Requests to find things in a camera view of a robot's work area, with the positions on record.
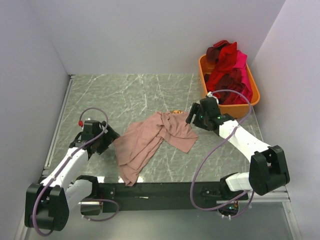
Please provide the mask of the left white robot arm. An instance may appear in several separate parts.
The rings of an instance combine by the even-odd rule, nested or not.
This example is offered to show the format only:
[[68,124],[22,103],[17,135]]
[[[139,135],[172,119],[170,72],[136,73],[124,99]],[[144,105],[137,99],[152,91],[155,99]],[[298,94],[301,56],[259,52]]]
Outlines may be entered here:
[[83,199],[101,196],[96,176],[76,174],[92,155],[102,154],[120,135],[105,121],[80,121],[82,130],[69,144],[58,166],[39,183],[26,190],[24,225],[38,231],[61,231],[70,211]]

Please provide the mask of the pink t shirt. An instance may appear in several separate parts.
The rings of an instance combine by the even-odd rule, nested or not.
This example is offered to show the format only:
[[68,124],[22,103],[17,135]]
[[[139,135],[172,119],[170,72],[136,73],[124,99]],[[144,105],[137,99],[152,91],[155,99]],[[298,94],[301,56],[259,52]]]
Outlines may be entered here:
[[198,135],[186,122],[189,113],[181,110],[157,111],[144,121],[133,122],[113,143],[120,177],[126,186],[133,186],[141,170],[166,141],[188,153]]

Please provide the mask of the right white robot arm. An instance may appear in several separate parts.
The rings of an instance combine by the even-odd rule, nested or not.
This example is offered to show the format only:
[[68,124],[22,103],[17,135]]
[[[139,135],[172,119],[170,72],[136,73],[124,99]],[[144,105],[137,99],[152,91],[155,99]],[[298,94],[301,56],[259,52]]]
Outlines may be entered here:
[[262,142],[229,114],[221,114],[215,98],[207,97],[193,103],[186,123],[215,132],[249,161],[248,172],[232,173],[221,179],[219,193],[222,198],[230,200],[239,191],[254,191],[263,196],[290,182],[284,150]]

